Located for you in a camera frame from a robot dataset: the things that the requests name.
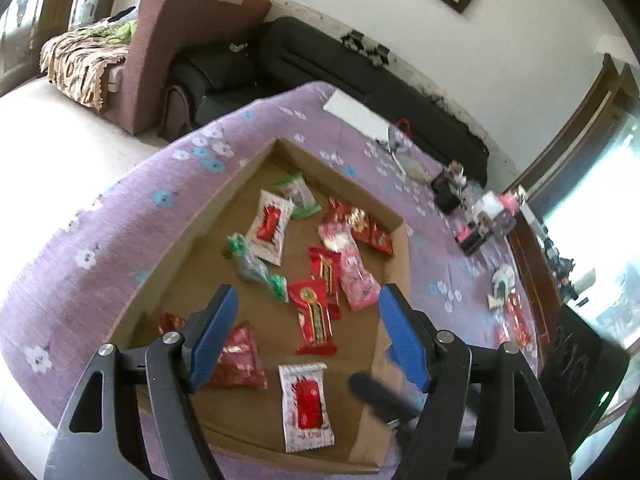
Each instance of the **green candy wrapper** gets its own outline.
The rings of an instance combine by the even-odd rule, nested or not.
[[[244,237],[240,233],[234,233],[226,240],[227,247],[236,264],[236,270],[242,279],[267,285],[277,301],[287,303],[289,301],[287,280],[277,274],[271,276],[264,262],[256,258],[246,246]]]
[[[316,203],[316,199],[306,186],[302,173],[277,180],[273,185],[278,188],[278,191],[282,193],[285,198],[293,202],[294,209],[291,215],[292,219],[307,218],[322,211],[322,208]]]

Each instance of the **white candy wrapper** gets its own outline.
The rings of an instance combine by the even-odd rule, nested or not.
[[[334,444],[322,385],[325,369],[324,363],[278,366],[287,453]]]
[[[260,192],[258,212],[244,237],[246,246],[255,256],[277,266],[281,264],[284,231],[293,208],[291,200],[265,190]]]

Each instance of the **sofa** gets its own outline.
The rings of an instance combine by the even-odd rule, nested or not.
[[[270,9],[270,0],[140,0],[121,73],[111,82],[115,67],[102,76],[111,91],[101,113],[133,135],[158,124],[172,59],[185,48],[241,41]]]
[[[466,124],[388,70],[292,17],[257,27],[242,48],[211,44],[183,50],[171,63],[162,136],[168,140],[250,102],[322,80],[392,123],[410,126],[412,141],[443,164],[460,161],[486,184],[489,151]]]

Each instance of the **pink candy bag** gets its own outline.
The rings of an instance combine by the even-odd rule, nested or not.
[[[360,251],[353,236],[351,226],[345,223],[327,223],[318,228],[324,246],[342,255],[340,261],[340,285],[347,295],[352,310],[360,310],[378,302],[380,284],[364,268]]]

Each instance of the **metal screw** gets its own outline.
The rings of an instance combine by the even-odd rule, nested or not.
[[[100,348],[98,348],[98,354],[100,354],[101,356],[109,355],[114,351],[114,349],[115,346],[113,346],[111,343],[105,343]]]
[[[515,341],[507,341],[504,344],[504,351],[507,354],[517,354],[520,351],[520,347]]]
[[[453,334],[451,332],[449,332],[448,330],[440,330],[438,332],[438,341],[440,341],[441,343],[443,343],[445,345],[453,343],[454,339],[455,339],[455,337],[453,337]]]
[[[180,339],[180,334],[178,332],[167,332],[162,336],[162,342],[167,345],[171,345],[173,343],[177,343]]]

